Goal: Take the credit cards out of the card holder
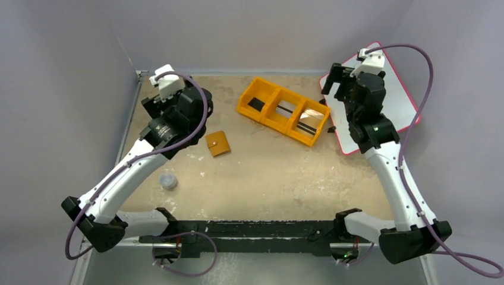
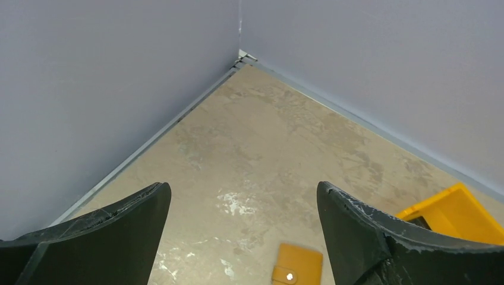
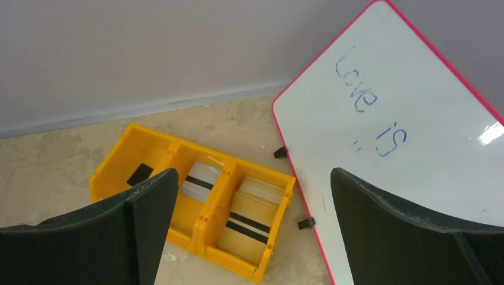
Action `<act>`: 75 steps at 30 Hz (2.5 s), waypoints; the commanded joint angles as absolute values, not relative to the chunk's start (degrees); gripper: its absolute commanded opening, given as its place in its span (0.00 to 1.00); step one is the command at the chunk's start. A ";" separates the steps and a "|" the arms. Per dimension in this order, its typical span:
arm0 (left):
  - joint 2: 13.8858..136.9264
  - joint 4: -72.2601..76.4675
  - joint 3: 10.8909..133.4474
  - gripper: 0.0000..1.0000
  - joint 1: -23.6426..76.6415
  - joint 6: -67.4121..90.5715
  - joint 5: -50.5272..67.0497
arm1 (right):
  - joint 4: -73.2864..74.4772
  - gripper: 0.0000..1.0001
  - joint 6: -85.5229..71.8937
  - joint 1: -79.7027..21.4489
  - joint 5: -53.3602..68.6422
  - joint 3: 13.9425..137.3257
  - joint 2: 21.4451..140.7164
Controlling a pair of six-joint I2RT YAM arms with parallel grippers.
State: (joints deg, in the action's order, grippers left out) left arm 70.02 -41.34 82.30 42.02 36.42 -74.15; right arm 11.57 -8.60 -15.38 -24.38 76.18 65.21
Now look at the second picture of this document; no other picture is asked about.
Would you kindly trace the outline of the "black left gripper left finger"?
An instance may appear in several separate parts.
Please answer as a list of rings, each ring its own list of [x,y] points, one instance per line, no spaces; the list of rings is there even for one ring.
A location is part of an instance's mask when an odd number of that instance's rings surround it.
[[[1,242],[2,284],[147,284],[171,203],[156,182],[106,207]]]

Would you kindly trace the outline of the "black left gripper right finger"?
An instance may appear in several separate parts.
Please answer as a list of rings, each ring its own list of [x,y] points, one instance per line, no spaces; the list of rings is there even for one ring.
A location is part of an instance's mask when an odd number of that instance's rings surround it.
[[[336,284],[502,284],[503,246],[402,221],[329,182],[317,208]]]

